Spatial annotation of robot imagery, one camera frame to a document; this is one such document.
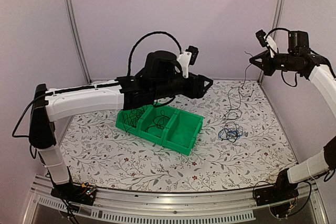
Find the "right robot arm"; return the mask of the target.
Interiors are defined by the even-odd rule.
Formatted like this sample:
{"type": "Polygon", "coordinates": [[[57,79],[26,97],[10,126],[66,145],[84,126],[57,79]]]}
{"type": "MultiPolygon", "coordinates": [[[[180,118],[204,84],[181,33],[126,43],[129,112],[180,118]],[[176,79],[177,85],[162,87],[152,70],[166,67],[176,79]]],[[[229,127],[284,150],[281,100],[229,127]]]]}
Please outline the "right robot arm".
{"type": "MultiPolygon", "coordinates": [[[[280,53],[271,32],[259,30],[256,38],[266,50],[250,58],[249,62],[258,67],[266,76],[275,71],[292,71],[297,77],[309,80],[321,93],[332,112],[335,112],[335,73],[330,61],[314,52],[309,46],[306,31],[288,30],[288,51],[280,53]]],[[[335,171],[335,139],[330,140],[323,149],[306,161],[282,170],[271,190],[276,201],[284,200],[300,182],[314,179],[329,171],[335,171]]]]}

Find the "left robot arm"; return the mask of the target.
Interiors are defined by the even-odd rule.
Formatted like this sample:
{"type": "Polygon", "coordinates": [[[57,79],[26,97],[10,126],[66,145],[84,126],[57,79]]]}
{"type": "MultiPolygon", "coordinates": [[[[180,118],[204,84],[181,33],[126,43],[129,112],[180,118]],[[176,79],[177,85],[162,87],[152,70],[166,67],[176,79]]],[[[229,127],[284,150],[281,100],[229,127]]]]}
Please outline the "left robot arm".
{"type": "Polygon", "coordinates": [[[176,95],[200,99],[213,80],[189,71],[197,56],[198,48],[193,46],[180,49],[178,55],[158,50],[147,55],[144,67],[135,76],[128,71],[126,76],[114,80],[66,89],[38,85],[34,99],[25,109],[30,112],[26,137],[42,157],[58,192],[67,200],[78,195],[57,144],[54,122],[82,113],[137,109],[176,95]]]}

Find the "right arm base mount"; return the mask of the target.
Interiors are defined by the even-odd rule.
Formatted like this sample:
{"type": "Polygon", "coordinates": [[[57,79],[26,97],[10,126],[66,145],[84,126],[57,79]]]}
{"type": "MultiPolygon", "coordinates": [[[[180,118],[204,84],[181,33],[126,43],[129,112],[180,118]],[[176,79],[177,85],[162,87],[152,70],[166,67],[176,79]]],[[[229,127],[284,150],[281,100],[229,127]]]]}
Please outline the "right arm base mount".
{"type": "Polygon", "coordinates": [[[277,187],[276,184],[260,181],[253,187],[253,199],[257,206],[271,205],[270,213],[277,219],[288,218],[297,205],[298,184],[277,187]]]}

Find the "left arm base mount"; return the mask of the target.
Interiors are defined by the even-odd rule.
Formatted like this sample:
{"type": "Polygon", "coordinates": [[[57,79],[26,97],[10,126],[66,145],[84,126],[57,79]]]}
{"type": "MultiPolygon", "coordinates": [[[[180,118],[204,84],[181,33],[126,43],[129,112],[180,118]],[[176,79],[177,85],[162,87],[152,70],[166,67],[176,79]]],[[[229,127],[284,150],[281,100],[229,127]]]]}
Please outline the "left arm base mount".
{"type": "Polygon", "coordinates": [[[93,205],[96,193],[96,186],[89,185],[88,183],[75,185],[72,182],[62,185],[53,185],[51,191],[53,197],[88,206],[93,205]]]}

